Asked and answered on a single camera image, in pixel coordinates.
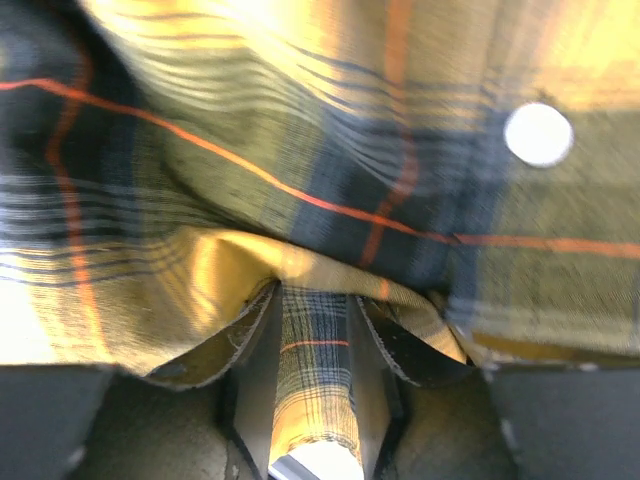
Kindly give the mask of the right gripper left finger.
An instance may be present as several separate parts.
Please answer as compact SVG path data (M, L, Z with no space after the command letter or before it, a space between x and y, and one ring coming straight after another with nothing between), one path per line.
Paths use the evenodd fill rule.
M266 479L280 358L280 284L266 286L231 324L155 368L147 380L176 391L218 382L215 424L247 465Z

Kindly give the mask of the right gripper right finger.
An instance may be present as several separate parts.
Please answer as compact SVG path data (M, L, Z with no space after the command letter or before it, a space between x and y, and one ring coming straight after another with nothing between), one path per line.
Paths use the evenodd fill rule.
M420 340L368 298L346 299L346 329L364 477L380 479L412 417L406 387L450 386L474 367Z

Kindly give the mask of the yellow plaid long sleeve shirt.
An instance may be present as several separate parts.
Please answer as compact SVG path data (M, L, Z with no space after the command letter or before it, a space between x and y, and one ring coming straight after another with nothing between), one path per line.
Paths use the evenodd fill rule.
M271 453L357 451L346 299L639 353L635 1L5 1L1 361L146 377L283 286Z

